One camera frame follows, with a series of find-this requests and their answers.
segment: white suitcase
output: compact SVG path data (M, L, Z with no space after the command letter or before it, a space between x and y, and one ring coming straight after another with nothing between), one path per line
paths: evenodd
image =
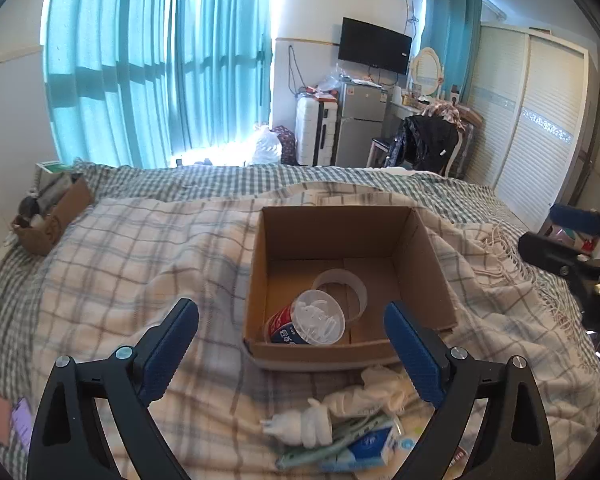
M301 97L296 107L296 158L302 166L329 166L336 132L337 102Z

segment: purple card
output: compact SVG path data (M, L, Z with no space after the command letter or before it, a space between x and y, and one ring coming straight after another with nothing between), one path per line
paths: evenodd
M16 433L20 437L22 447L29 452L31 444L31 433L33 432L33 416L29 408L27 399L20 399L16 407L11 412L11 421Z

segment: teal curtain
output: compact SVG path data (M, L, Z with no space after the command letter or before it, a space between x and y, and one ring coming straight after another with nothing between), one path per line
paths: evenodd
M163 168L173 154L243 139L269 114L268 5L45 0L60 159Z
M466 101L480 43L482 0L427 0L421 47L436 51L445 69L445 96L453 85Z
M174 153L253 135L269 121L269 0L173 0Z

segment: refrigerator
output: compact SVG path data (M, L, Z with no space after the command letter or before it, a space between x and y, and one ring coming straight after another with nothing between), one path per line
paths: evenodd
M388 91L343 82L339 95L340 126L336 133L334 165L365 168L371 139L381 136Z

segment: metal screw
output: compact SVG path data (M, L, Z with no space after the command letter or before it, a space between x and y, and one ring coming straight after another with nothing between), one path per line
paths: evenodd
M513 363L513 365L516 368L525 368L526 367L526 359L523 358L522 356L519 356L519 355L513 356L513 359L511 360L511 362Z
M121 346L116 350L117 359L129 359L133 354L134 349L131 346Z
M451 349L451 356L455 359L458 359L460 361L464 360L467 358L467 356L469 355L469 352L467 352L464 348L462 348L461 346L454 346Z
M69 364L69 362L71 362L71 359L69 359L68 356L61 355L58 359L56 359L56 366L58 368L64 368Z

